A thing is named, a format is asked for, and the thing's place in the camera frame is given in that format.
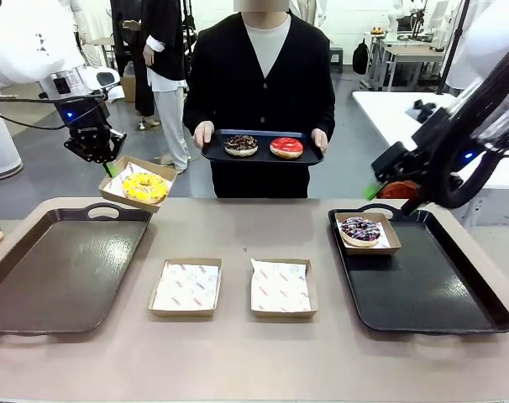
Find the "brown cardboard carton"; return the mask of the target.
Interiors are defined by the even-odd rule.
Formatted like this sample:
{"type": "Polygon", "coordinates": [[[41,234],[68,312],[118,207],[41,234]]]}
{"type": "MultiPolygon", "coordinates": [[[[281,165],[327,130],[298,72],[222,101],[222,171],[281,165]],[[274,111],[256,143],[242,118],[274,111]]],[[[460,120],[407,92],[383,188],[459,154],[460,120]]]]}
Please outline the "brown cardboard carton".
{"type": "Polygon", "coordinates": [[[135,76],[122,76],[120,84],[123,88],[124,101],[135,102],[136,97],[136,79],[135,76]]]}

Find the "chocolate frosted donut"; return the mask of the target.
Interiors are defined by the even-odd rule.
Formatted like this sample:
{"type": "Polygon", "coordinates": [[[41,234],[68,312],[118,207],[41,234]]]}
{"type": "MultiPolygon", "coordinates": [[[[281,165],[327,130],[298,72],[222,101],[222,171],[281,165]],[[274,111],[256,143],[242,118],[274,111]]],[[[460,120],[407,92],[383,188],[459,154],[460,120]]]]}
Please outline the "chocolate frosted donut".
{"type": "Polygon", "coordinates": [[[250,135],[234,135],[224,142],[225,151],[237,157],[248,157],[258,151],[258,141],[250,135]]]}

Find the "large black serving tray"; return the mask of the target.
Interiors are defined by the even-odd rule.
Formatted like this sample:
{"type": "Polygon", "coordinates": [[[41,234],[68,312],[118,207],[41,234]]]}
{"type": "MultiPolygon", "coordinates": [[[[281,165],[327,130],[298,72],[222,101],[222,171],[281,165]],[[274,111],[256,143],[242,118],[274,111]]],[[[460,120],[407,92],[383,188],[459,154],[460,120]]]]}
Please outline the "large black serving tray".
{"type": "Polygon", "coordinates": [[[406,217],[374,203],[328,212],[359,319],[380,332],[467,335],[509,332],[509,311],[433,213],[406,217]],[[390,213],[401,242],[392,255],[348,254],[335,212],[390,213]]]}

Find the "black vertical pole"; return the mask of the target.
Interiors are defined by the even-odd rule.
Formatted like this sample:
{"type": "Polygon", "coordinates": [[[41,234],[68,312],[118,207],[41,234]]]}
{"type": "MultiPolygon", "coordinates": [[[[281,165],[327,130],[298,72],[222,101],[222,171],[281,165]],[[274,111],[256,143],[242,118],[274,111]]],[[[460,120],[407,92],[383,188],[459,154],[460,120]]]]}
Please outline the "black vertical pole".
{"type": "Polygon", "coordinates": [[[451,40],[449,41],[448,52],[444,58],[444,67],[442,69],[442,75],[440,80],[438,81],[438,87],[436,94],[441,95],[443,93],[443,89],[445,88],[445,83],[449,76],[449,70],[451,65],[453,64],[454,55],[456,53],[459,40],[463,34],[463,26],[466,14],[468,12],[470,5],[470,0],[460,0],[458,14],[456,15],[454,22],[454,29],[452,32],[451,40]]]}

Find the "person right hand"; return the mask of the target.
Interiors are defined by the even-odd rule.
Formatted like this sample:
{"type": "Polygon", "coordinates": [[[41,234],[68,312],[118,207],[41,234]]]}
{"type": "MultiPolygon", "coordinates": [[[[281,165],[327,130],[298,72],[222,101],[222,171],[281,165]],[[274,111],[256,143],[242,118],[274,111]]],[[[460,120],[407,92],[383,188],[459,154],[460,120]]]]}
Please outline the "person right hand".
{"type": "Polygon", "coordinates": [[[214,125],[211,121],[200,122],[192,135],[195,145],[202,149],[205,144],[211,141],[213,133],[214,125]]]}

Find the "small wooden background table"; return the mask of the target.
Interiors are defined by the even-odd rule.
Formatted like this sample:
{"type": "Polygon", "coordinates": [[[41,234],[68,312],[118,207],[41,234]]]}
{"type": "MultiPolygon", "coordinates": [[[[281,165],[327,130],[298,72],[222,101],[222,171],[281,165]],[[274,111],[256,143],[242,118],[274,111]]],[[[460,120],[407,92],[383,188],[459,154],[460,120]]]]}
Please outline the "small wooden background table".
{"type": "Polygon", "coordinates": [[[113,37],[95,39],[93,41],[89,41],[88,44],[98,46],[103,54],[105,66],[108,68],[116,69],[113,37]]]}

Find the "black backpack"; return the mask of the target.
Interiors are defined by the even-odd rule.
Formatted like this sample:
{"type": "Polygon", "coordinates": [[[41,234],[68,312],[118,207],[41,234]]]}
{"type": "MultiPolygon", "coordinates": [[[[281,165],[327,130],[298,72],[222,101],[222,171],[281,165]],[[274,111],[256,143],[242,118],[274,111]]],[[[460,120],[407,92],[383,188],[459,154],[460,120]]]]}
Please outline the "black backpack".
{"type": "Polygon", "coordinates": [[[369,58],[369,48],[365,41],[362,40],[354,50],[352,56],[353,71],[358,75],[365,75],[369,63],[369,58]]]}

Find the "mannequin in dark clothes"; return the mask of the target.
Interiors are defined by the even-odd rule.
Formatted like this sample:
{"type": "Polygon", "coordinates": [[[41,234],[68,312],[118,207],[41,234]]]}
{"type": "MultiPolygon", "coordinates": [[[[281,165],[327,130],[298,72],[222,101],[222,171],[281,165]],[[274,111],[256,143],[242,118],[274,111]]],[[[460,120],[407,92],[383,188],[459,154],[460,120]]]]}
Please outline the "mannequin in dark clothes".
{"type": "Polygon", "coordinates": [[[139,116],[138,130],[158,127],[160,122],[154,119],[154,95],[147,80],[143,57],[142,0],[110,0],[110,5],[119,75],[123,76],[130,60],[134,66],[134,103],[139,116]]]}

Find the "grey plastic stool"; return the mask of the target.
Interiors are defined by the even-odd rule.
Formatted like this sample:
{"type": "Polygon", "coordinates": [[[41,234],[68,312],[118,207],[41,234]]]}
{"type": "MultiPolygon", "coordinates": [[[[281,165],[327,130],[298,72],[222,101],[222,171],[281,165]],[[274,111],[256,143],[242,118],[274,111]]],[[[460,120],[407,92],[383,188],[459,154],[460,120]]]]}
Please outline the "grey plastic stool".
{"type": "Polygon", "coordinates": [[[344,71],[344,49],[338,46],[331,46],[329,49],[329,60],[333,71],[342,74],[344,71]]]}

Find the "small black serving tray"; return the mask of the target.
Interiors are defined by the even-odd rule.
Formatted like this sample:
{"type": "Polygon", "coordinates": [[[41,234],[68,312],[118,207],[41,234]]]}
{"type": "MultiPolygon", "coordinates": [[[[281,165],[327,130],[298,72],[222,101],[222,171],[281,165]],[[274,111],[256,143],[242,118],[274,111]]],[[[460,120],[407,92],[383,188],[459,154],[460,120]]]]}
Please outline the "small black serving tray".
{"type": "Polygon", "coordinates": [[[323,161],[321,150],[314,144],[306,133],[253,131],[253,130],[217,130],[209,144],[202,149],[202,156],[213,163],[262,163],[262,164],[292,164],[297,166],[312,166],[323,161]],[[258,150],[251,156],[233,156],[226,152],[225,142],[234,136],[250,135],[257,140],[258,150]],[[302,155],[296,159],[288,160],[270,151],[270,143],[278,138],[292,138],[298,140],[303,146],[302,155]]]}

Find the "person torso in black cardigan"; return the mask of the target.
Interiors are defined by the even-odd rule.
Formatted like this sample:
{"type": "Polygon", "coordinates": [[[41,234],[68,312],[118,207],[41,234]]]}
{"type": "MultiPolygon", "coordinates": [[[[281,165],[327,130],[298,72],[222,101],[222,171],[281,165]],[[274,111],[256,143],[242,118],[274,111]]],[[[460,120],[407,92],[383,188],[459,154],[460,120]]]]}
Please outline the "person torso in black cardigan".
{"type": "Polygon", "coordinates": [[[313,101],[334,94],[329,49],[323,31],[286,5],[265,11],[256,2],[199,34],[189,92],[211,99],[214,133],[234,129],[311,137],[313,101]]]}

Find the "large brown serving tray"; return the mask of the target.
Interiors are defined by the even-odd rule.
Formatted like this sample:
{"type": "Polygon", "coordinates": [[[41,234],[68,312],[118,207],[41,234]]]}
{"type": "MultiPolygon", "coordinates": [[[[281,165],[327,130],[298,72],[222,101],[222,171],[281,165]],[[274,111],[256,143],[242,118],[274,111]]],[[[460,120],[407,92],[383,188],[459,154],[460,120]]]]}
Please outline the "large brown serving tray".
{"type": "Polygon", "coordinates": [[[44,213],[0,258],[0,334],[98,327],[151,217],[105,202],[44,213]]]}

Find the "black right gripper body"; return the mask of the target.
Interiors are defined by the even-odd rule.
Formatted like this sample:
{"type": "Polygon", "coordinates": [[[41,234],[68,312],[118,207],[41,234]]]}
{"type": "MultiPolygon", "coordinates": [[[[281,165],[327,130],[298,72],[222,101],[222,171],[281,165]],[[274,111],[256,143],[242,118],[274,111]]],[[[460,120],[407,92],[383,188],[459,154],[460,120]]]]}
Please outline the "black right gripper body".
{"type": "MultiPolygon", "coordinates": [[[[382,184],[410,181],[422,185],[429,172],[430,159],[435,149],[435,144],[423,144],[408,150],[403,142],[398,141],[371,164],[375,178],[382,184]]],[[[474,140],[467,141],[457,154],[451,172],[460,172],[484,151],[485,147],[474,140]]]]}

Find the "yellow frosted sprinkled donut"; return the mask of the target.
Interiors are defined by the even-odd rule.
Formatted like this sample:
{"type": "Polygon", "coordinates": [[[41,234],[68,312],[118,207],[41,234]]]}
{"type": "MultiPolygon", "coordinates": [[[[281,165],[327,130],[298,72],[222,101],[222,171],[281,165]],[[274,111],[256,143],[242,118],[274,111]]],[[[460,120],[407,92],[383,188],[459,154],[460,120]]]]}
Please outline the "yellow frosted sprinkled donut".
{"type": "Polygon", "coordinates": [[[123,180],[123,193],[130,200],[157,204],[167,196],[168,185],[159,175],[133,173],[123,180]]]}

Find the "tan-topped background table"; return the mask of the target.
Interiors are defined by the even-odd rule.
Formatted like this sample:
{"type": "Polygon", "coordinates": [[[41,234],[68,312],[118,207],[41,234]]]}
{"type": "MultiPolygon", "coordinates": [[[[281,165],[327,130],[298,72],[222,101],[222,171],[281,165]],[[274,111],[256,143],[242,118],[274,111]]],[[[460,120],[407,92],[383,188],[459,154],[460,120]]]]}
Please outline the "tan-topped background table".
{"type": "Polygon", "coordinates": [[[423,66],[427,63],[441,63],[444,52],[437,52],[422,45],[390,45],[381,52],[380,73],[374,88],[378,92],[405,91],[417,88],[418,79],[423,66]],[[394,77],[398,64],[415,65],[411,78],[406,86],[395,86],[394,77]]]}

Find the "person right forearm black sleeve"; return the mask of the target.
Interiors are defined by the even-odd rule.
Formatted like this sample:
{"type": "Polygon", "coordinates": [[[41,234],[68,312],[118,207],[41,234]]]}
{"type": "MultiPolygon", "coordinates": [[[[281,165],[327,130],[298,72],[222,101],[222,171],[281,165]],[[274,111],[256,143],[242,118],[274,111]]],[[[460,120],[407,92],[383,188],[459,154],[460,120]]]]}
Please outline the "person right forearm black sleeve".
{"type": "Polygon", "coordinates": [[[211,99],[204,93],[189,92],[184,106],[183,122],[193,131],[202,122],[213,120],[211,99]]]}

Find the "white table with metal legs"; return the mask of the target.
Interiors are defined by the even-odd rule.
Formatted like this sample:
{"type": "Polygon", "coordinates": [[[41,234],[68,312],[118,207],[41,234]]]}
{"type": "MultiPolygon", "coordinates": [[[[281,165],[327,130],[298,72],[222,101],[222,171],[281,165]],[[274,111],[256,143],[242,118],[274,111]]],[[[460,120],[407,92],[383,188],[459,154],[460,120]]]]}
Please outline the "white table with metal legs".
{"type": "MultiPolygon", "coordinates": [[[[412,135],[419,122],[407,114],[416,100],[447,107],[454,102],[450,94],[431,92],[353,92],[353,99],[373,124],[387,145],[401,141],[415,149],[412,135]]],[[[478,226],[509,226],[509,159],[496,167],[485,187],[468,204],[452,211],[465,228],[478,226]]]]}

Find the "person left forearm black sleeve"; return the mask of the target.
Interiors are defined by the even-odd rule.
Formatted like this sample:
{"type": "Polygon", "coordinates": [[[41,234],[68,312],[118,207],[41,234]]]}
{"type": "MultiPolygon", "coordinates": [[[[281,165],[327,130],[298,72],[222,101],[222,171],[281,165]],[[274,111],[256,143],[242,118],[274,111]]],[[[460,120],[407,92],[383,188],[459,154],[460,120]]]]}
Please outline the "person left forearm black sleeve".
{"type": "Polygon", "coordinates": [[[335,128],[335,97],[332,92],[316,97],[312,103],[310,129],[319,129],[329,138],[335,128]]]}

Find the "orange bag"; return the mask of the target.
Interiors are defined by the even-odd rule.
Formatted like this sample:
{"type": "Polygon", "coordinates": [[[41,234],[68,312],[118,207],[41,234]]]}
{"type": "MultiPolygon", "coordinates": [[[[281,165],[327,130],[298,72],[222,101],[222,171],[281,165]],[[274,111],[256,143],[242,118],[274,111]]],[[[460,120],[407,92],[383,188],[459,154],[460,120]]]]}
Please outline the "orange bag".
{"type": "Polygon", "coordinates": [[[388,183],[377,197],[380,199],[411,199],[418,194],[419,187],[412,181],[388,183]]]}

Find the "red glazed donut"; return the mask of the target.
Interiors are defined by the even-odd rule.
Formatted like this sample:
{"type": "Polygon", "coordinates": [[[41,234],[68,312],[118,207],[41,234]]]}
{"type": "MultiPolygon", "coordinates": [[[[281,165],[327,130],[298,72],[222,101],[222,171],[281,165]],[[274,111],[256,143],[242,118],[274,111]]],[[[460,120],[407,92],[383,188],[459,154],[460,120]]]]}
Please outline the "red glazed donut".
{"type": "Polygon", "coordinates": [[[298,139],[281,137],[270,143],[270,152],[283,159],[294,160],[303,154],[303,145],[298,139]]]}

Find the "mannequin black jacket white trousers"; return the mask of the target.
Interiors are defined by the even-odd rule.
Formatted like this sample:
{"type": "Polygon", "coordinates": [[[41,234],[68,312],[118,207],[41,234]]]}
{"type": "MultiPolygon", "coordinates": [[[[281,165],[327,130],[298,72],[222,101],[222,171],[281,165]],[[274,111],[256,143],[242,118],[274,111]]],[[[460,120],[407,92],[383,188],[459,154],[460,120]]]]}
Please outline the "mannequin black jacket white trousers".
{"type": "Polygon", "coordinates": [[[161,163],[181,173],[190,154],[182,122],[186,72],[180,0],[143,0],[141,23],[147,80],[169,150],[161,163]]]}

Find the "purple white sprinkled donut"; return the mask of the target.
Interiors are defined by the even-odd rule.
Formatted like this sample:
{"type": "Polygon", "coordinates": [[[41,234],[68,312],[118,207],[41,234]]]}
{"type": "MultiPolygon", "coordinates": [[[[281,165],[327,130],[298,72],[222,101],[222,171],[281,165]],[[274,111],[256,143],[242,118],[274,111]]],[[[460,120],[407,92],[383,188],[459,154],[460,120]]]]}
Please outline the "purple white sprinkled donut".
{"type": "Polygon", "coordinates": [[[340,223],[343,240],[355,247],[376,246],[380,239],[380,229],[375,222],[362,217],[349,217],[340,223]]]}

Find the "person left hand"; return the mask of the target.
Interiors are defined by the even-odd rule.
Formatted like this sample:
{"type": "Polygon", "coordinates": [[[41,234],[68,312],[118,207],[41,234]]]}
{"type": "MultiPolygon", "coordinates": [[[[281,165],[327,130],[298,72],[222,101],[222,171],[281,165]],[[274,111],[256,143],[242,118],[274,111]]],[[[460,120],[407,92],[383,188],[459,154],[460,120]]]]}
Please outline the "person left hand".
{"type": "Polygon", "coordinates": [[[319,128],[315,128],[311,133],[312,141],[316,147],[325,154],[328,149],[328,137],[324,131],[319,128]]]}

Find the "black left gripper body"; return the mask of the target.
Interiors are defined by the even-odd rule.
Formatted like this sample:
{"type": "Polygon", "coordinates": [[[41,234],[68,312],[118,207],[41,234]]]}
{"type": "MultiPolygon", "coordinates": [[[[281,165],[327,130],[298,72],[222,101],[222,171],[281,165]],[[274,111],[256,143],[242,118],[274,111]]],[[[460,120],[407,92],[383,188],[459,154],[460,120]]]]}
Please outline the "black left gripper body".
{"type": "Polygon", "coordinates": [[[55,103],[63,123],[69,130],[65,146],[106,146],[110,140],[109,116],[102,97],[67,98],[55,103]]]}

